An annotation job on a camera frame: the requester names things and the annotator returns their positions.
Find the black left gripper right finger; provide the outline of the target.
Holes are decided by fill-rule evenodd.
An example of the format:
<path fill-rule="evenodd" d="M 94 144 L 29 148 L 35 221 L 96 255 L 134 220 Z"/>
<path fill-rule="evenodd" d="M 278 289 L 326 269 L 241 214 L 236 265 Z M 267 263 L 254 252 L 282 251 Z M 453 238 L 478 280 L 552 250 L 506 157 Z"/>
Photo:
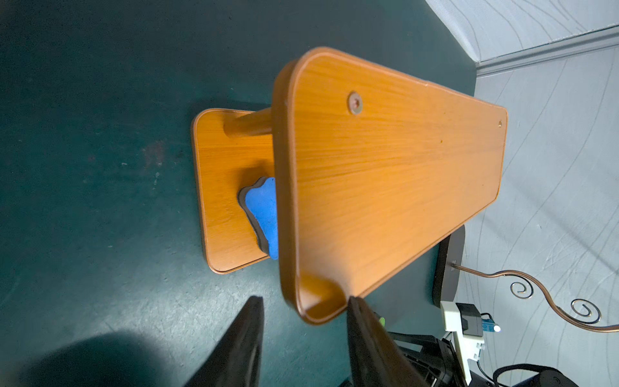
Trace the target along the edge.
<path fill-rule="evenodd" d="M 348 299 L 348 351 L 354 386 L 426 386 L 362 298 Z"/>

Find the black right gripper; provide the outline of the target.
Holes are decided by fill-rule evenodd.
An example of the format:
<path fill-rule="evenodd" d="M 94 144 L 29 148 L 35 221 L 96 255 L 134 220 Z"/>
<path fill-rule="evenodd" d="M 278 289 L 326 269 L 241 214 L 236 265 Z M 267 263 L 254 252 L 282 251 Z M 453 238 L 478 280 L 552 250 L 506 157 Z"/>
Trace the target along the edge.
<path fill-rule="evenodd" d="M 390 332 L 352 342 L 351 376 L 341 386 L 466 386 L 446 339 Z"/>

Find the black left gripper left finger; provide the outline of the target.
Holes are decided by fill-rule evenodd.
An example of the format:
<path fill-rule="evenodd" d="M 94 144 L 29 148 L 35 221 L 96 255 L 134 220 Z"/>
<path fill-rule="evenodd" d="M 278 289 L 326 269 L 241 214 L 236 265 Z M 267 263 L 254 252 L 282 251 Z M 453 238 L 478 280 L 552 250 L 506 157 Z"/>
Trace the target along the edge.
<path fill-rule="evenodd" d="M 264 299 L 251 296 L 187 386 L 258 386 Z"/>

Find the blue eraser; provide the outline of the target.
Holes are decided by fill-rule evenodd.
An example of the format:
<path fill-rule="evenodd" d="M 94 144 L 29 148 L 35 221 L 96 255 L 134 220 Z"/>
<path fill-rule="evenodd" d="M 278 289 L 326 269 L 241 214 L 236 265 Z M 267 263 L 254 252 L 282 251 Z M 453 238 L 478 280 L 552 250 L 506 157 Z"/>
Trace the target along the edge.
<path fill-rule="evenodd" d="M 277 192 L 274 177 L 260 177 L 238 193 L 238 202 L 256 233 L 260 250 L 279 259 Z"/>

